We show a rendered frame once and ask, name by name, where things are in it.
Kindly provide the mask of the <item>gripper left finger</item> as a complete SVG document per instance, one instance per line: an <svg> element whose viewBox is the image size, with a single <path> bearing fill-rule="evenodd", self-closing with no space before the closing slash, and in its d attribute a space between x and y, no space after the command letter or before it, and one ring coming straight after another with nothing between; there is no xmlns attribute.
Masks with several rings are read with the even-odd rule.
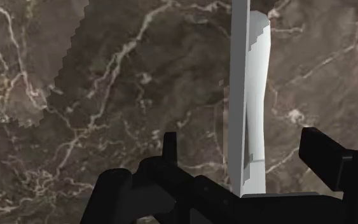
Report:
<svg viewBox="0 0 358 224"><path fill-rule="evenodd" d="M192 179L177 166L177 134L166 132L162 154L141 160L135 173L115 168L99 175L79 224L134 224L145 216L189 224Z"/></svg>

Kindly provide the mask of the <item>white upright slab-shaped object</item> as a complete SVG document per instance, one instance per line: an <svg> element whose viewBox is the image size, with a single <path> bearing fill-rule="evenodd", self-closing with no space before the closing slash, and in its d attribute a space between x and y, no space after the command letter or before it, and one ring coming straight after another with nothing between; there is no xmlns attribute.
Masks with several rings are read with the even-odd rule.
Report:
<svg viewBox="0 0 358 224"><path fill-rule="evenodd" d="M232 0L228 174L238 197L266 192L264 99L270 60L268 16Z"/></svg>

